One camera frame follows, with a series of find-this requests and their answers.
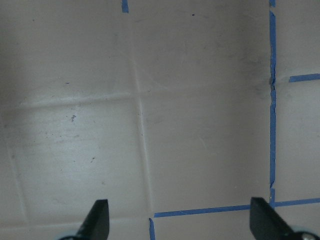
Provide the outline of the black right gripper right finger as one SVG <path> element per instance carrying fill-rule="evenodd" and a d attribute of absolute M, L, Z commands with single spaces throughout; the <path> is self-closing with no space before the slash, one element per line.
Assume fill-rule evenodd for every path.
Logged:
<path fill-rule="evenodd" d="M 262 197 L 250 200 L 249 228 L 256 240 L 299 239 L 299 233 L 294 232 Z"/>

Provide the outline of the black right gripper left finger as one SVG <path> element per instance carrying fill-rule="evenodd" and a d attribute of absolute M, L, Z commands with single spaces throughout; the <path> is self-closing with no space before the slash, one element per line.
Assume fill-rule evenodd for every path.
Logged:
<path fill-rule="evenodd" d="M 107 199 L 96 200 L 75 234 L 76 240 L 107 240 L 110 232 Z"/>

